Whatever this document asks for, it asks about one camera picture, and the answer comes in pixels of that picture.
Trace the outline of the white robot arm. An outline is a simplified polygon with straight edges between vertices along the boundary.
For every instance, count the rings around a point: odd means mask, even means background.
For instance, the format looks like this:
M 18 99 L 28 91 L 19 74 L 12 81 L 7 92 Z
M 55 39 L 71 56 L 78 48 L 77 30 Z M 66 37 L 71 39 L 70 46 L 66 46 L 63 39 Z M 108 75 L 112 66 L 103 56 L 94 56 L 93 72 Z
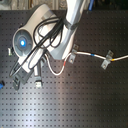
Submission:
M 16 90 L 27 82 L 31 74 L 35 75 L 36 86 L 42 86 L 41 66 L 48 60 L 48 55 L 55 60 L 68 57 L 84 4 L 85 0 L 67 0 L 65 17 L 57 17 L 46 4 L 32 9 L 26 24 L 13 36 L 18 61 L 10 76 Z

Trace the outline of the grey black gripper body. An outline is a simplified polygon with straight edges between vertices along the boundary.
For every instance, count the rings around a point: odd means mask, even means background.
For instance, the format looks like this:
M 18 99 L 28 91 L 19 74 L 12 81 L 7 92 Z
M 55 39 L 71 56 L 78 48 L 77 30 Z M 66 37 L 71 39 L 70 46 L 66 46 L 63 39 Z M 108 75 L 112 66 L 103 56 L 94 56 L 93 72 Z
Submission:
M 31 75 L 34 75 L 34 67 L 40 63 L 41 65 L 41 68 L 42 66 L 44 65 L 44 63 L 46 62 L 46 58 L 45 57 L 41 57 L 40 59 L 38 60 L 29 60 L 29 61 L 26 61 L 22 66 L 21 66 L 21 69 L 24 71 L 25 75 L 24 76 L 21 76 L 20 73 L 17 73 L 14 78 L 18 78 L 20 80 L 20 82 L 22 84 L 25 84 L 29 77 Z

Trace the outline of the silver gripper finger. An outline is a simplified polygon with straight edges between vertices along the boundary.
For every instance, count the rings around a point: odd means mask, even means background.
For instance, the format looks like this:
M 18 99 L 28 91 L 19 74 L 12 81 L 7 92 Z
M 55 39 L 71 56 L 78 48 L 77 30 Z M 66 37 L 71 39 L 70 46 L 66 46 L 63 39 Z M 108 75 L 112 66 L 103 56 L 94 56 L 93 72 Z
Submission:
M 19 88 L 20 88 L 20 80 L 18 78 L 16 78 L 16 77 L 13 79 L 13 88 L 16 91 L 18 91 Z
M 41 78 L 41 65 L 38 63 L 34 67 L 34 77 L 35 77 L 35 84 L 37 88 L 42 87 L 42 78 Z

